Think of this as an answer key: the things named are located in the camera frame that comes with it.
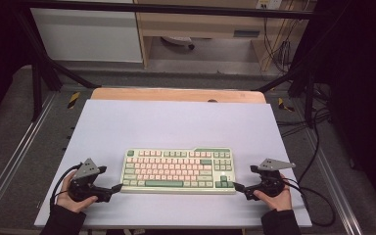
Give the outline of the black metal frame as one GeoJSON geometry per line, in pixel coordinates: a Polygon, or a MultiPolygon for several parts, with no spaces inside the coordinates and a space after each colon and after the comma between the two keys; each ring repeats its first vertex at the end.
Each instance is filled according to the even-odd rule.
{"type": "Polygon", "coordinates": [[[315,12],[61,0],[15,0],[14,2],[10,2],[9,6],[32,47],[32,67],[38,69],[33,74],[34,119],[37,119],[41,112],[39,69],[47,71],[47,73],[43,75],[43,79],[51,90],[60,90],[62,87],[61,81],[56,75],[56,71],[59,71],[86,88],[99,88],[99,85],[85,80],[67,68],[59,65],[47,55],[43,43],[39,40],[39,33],[31,28],[29,21],[24,16],[24,13],[30,8],[297,20],[319,20],[328,17],[326,13],[315,12]]]}

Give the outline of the wooden table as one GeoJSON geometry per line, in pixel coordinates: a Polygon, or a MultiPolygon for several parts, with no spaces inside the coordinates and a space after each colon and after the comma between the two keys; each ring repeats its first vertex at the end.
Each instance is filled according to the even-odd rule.
{"type": "Polygon", "coordinates": [[[265,104],[262,93],[257,91],[171,89],[171,88],[96,88],[92,100],[132,101],[181,101],[213,103],[265,104]]]}

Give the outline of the white wall socket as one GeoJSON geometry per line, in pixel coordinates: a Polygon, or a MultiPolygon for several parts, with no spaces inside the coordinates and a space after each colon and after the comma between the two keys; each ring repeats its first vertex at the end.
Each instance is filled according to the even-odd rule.
{"type": "Polygon", "coordinates": [[[257,9],[278,10],[282,0],[258,0],[256,4],[257,9]]]}

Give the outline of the office chair base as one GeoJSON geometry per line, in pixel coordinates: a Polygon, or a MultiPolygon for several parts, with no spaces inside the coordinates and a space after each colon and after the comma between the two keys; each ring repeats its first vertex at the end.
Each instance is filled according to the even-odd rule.
{"type": "Polygon", "coordinates": [[[175,45],[179,45],[179,46],[187,46],[190,50],[195,49],[195,45],[193,44],[190,37],[163,36],[163,40],[168,42],[168,43],[171,43],[171,44],[175,44],[175,45]]]}

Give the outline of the white cabinet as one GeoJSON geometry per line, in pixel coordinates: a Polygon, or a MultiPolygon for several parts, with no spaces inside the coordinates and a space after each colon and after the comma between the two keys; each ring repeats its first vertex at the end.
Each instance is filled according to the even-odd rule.
{"type": "Polygon", "coordinates": [[[133,13],[32,9],[47,54],[58,61],[141,63],[133,13]]]}

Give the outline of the person's right hand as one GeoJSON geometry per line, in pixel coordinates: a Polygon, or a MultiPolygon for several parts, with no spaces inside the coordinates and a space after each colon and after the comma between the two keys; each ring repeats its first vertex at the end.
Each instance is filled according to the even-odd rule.
{"type": "Polygon", "coordinates": [[[290,187],[288,185],[285,185],[281,193],[275,197],[269,197],[260,190],[256,190],[254,195],[265,202],[272,211],[277,210],[278,212],[282,212],[293,208],[290,187]]]}

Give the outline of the white table board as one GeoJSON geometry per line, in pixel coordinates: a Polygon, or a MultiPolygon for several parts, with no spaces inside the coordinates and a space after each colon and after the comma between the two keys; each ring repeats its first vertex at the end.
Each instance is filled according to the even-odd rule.
{"type": "MultiPolygon", "coordinates": [[[[251,165],[288,159],[267,104],[89,100],[57,170],[86,159],[106,167],[96,183],[119,183],[130,148],[228,147],[237,182],[252,185],[251,165]]],[[[257,228],[267,207],[231,195],[132,194],[121,191],[86,211],[87,228],[257,228]]]]}

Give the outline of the cream pink green keyboard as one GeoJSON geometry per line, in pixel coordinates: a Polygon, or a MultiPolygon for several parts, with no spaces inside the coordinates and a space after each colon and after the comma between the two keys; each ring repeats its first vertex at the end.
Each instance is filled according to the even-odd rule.
{"type": "Polygon", "coordinates": [[[129,149],[121,191],[129,193],[234,194],[229,148],[129,149]]]}

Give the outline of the yellow black floor tape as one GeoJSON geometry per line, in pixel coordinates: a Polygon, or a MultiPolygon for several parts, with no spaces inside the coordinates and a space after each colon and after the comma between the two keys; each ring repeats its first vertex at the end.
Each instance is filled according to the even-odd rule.
{"type": "Polygon", "coordinates": [[[79,95],[80,95],[80,92],[74,92],[71,95],[69,103],[68,103],[68,109],[72,109],[74,107],[77,99],[79,98],[79,95]]]}
{"type": "Polygon", "coordinates": [[[286,106],[284,100],[282,98],[278,98],[278,108],[280,110],[286,110],[288,112],[294,112],[295,109],[293,107],[286,106]]]}

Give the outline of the light wooden office desk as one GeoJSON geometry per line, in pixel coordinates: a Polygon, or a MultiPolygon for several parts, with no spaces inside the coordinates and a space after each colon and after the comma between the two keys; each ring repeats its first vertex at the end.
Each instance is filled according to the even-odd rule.
{"type": "MultiPolygon", "coordinates": [[[[256,8],[258,0],[133,0],[136,4],[256,8]]],[[[278,10],[309,12],[309,0],[282,0],[278,10]]],[[[282,44],[300,43],[307,20],[259,19],[249,17],[176,15],[138,13],[136,15],[143,63],[149,64],[150,48],[155,37],[245,38],[252,42],[260,68],[267,71],[275,64],[282,44]]]]}

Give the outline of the aluminium floor rail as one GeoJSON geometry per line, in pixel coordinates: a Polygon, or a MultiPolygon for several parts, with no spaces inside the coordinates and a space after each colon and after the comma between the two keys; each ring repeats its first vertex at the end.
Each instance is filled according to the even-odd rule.
{"type": "Polygon", "coordinates": [[[313,129],[305,131],[307,138],[310,140],[311,146],[316,150],[316,160],[321,174],[325,180],[325,184],[334,202],[337,213],[347,231],[348,235],[363,235],[362,229],[353,213],[352,207],[338,181],[332,167],[329,165],[326,155],[324,154],[320,141],[315,135],[313,129]]]}
{"type": "Polygon", "coordinates": [[[57,92],[50,92],[47,95],[42,105],[41,114],[38,116],[37,120],[33,121],[29,125],[26,133],[23,135],[21,142],[18,144],[15,152],[12,154],[9,161],[5,165],[5,168],[1,172],[0,174],[0,201],[5,191],[7,190],[9,184],[11,183],[15,173],[17,172],[19,166],[21,165],[29,147],[33,143],[35,136],[39,132],[42,126],[42,123],[44,122],[49,111],[51,110],[53,103],[54,103],[54,99],[57,95],[58,95],[57,92]]]}

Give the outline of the person's left hand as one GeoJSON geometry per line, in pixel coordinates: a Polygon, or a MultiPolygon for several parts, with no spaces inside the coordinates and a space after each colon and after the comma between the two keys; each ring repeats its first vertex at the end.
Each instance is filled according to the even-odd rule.
{"type": "Polygon", "coordinates": [[[57,205],[61,206],[71,212],[80,213],[87,209],[90,205],[94,204],[97,200],[97,196],[91,196],[83,201],[74,201],[68,193],[71,180],[75,175],[75,171],[70,172],[63,180],[61,192],[57,197],[57,205]]]}

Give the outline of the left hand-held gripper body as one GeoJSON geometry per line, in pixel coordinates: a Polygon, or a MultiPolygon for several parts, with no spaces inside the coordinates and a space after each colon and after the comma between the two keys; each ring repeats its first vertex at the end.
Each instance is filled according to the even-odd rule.
{"type": "Polygon", "coordinates": [[[75,172],[70,182],[69,196],[76,202],[97,196],[97,203],[107,203],[112,197],[111,189],[94,185],[94,181],[99,174],[103,173],[99,173],[98,166],[91,159],[87,159],[75,172]]]}

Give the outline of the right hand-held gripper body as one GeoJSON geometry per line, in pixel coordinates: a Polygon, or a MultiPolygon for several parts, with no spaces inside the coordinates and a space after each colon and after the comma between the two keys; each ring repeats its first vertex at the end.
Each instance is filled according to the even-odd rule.
{"type": "Polygon", "coordinates": [[[280,169],[293,168],[294,163],[282,162],[274,159],[265,159],[258,165],[260,176],[260,183],[245,188],[245,196],[247,200],[258,201],[259,198],[254,195],[256,190],[260,190],[269,197],[279,195],[285,186],[285,183],[280,174],[280,169]]]}

